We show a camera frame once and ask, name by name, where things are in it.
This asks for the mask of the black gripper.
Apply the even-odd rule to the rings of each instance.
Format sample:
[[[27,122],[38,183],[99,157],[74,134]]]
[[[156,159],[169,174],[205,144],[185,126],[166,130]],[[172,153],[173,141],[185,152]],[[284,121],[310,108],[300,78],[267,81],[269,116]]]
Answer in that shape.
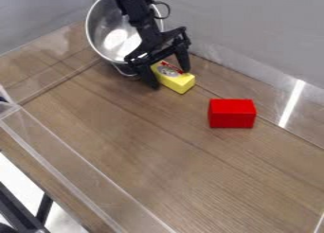
[[[144,83],[153,89],[160,88],[160,81],[152,71],[152,65],[172,55],[185,73],[192,69],[189,46],[192,41],[186,34],[186,27],[161,31],[152,17],[142,20],[129,20],[137,29],[142,42],[126,55],[125,60],[131,69],[137,70]]]

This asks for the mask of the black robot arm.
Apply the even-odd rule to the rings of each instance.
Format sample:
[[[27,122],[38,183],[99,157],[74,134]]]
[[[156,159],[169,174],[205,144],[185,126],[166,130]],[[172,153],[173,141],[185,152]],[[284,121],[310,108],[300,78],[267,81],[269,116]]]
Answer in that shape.
[[[180,67],[185,73],[190,72],[189,46],[190,38],[186,27],[162,31],[158,27],[158,17],[154,5],[165,5],[156,0],[114,0],[122,14],[127,17],[129,24],[137,29],[142,42],[126,55],[125,61],[130,69],[141,76],[144,83],[153,89],[160,88],[160,82],[150,67],[165,58],[176,55]]]

